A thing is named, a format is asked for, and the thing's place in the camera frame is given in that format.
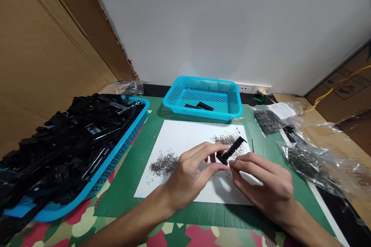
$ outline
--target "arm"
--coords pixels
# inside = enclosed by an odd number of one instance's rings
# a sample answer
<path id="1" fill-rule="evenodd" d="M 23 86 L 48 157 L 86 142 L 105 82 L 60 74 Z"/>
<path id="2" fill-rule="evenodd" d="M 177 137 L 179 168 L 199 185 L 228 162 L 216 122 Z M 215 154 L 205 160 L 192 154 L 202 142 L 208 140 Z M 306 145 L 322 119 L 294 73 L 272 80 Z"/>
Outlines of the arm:
<path id="1" fill-rule="evenodd" d="M 82 246 L 137 246 L 160 223 L 191 203 L 210 177 L 229 170 L 215 163 L 215 153 L 228 146 L 209 142 L 183 153 L 168 181 L 113 223 L 90 237 Z M 210 156 L 211 164 L 202 172 L 197 168 Z"/>
<path id="2" fill-rule="evenodd" d="M 230 166 L 234 185 L 298 242 L 308 247 L 342 246 L 295 200 L 288 170 L 252 152 L 230 161 Z M 253 175 L 264 185 L 249 184 L 240 171 Z"/>

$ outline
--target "finger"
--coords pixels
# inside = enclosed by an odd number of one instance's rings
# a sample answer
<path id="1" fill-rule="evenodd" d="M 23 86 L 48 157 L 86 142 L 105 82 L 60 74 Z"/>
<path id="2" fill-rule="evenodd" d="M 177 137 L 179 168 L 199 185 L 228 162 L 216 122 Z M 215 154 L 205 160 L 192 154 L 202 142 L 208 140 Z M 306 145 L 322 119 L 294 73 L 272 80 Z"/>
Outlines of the finger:
<path id="1" fill-rule="evenodd" d="M 227 145 L 223 145 L 220 143 L 207 144 L 188 159 L 192 160 L 193 165 L 198 168 L 199 164 L 210 154 L 215 154 L 218 151 L 226 151 L 227 149 L 229 149 Z"/>
<path id="2" fill-rule="evenodd" d="M 210 154 L 210 162 L 211 163 L 215 163 L 216 160 L 215 160 L 215 154 Z"/>
<path id="3" fill-rule="evenodd" d="M 182 159 L 184 160 L 184 159 L 187 159 L 187 158 L 191 157 L 192 155 L 194 155 L 196 152 L 198 152 L 200 149 L 202 149 L 206 145 L 211 145 L 211 143 L 210 142 L 203 142 L 203 143 L 191 148 L 189 151 L 186 151 L 181 155 Z"/>
<path id="4" fill-rule="evenodd" d="M 278 176 L 281 175 L 283 172 L 283 168 L 280 165 L 272 161 L 269 161 L 268 159 L 265 159 L 264 157 L 257 155 L 253 152 L 248 152 L 247 154 L 237 156 L 236 160 L 253 162 L 254 164 L 260 166 L 261 168 L 267 170 L 268 172 L 271 172 L 272 174 L 276 174 Z"/>
<path id="5" fill-rule="evenodd" d="M 228 171 L 229 167 L 221 163 L 211 163 L 200 173 L 200 181 L 204 185 L 206 184 L 211 176 L 219 171 Z"/>
<path id="6" fill-rule="evenodd" d="M 234 168 L 238 171 L 242 171 L 253 175 L 258 180 L 264 183 L 264 185 L 274 189 L 277 185 L 277 176 L 268 172 L 267 170 L 261 168 L 253 162 L 244 162 L 240 160 L 230 161 L 231 168 Z"/>
<path id="7" fill-rule="evenodd" d="M 245 195 L 246 198 L 249 199 L 251 203 L 254 203 L 254 190 L 250 183 L 243 179 L 240 172 L 235 168 L 231 167 L 233 184 L 237 187 L 238 190 Z"/>

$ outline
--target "blue basket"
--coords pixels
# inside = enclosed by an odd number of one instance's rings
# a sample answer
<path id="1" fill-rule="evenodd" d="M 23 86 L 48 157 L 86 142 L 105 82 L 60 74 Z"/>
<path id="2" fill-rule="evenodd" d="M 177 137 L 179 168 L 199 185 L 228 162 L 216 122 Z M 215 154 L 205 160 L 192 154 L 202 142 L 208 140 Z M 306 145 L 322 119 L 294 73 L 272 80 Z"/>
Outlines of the blue basket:
<path id="1" fill-rule="evenodd" d="M 213 107 L 214 111 L 184 107 L 185 104 L 196 106 L 199 102 Z M 225 121 L 243 112 L 236 83 L 192 76 L 178 77 L 163 99 L 163 105 L 174 113 Z"/>
<path id="2" fill-rule="evenodd" d="M 117 163 L 120 161 L 129 145 L 133 141 L 135 135 L 137 135 L 139 129 L 148 118 L 148 108 L 150 102 L 144 98 L 130 97 L 132 101 L 140 100 L 145 104 L 144 109 L 140 112 L 135 121 L 131 124 L 130 128 L 111 151 L 102 165 L 99 167 L 97 172 L 93 175 L 91 180 L 86 184 L 80 194 L 69 204 L 60 205 L 54 202 L 48 203 L 34 218 L 35 221 L 50 222 L 59 219 L 74 208 L 76 208 L 83 200 L 94 197 L 102 188 L 112 171 L 115 169 Z M 10 210 L 4 210 L 3 214 L 14 217 L 23 217 L 35 204 L 32 198 L 25 196 L 14 208 Z"/>

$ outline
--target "white wall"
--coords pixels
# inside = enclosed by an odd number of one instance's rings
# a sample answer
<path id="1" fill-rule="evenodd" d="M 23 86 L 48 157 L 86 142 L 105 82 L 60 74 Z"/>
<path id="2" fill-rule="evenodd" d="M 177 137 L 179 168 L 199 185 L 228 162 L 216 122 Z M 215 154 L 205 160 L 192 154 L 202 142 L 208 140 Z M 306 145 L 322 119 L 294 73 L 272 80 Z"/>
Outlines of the white wall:
<path id="1" fill-rule="evenodd" d="M 370 0 L 102 0 L 140 79 L 305 94 L 371 38 Z"/>

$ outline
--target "left hand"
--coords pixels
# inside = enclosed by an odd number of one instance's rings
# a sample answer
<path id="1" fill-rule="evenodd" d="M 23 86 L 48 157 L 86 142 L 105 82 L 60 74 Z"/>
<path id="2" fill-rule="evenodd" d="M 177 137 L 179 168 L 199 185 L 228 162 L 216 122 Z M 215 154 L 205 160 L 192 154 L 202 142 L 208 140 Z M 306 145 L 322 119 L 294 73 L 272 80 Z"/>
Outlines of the left hand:
<path id="1" fill-rule="evenodd" d="M 196 199 L 213 174 L 229 170 L 228 166 L 215 161 L 216 152 L 228 149 L 227 145 L 204 142 L 183 153 L 168 181 L 161 185 L 168 208 L 174 213 L 185 208 Z M 202 172 L 199 171 L 200 163 L 207 162 L 209 156 L 211 164 Z"/>

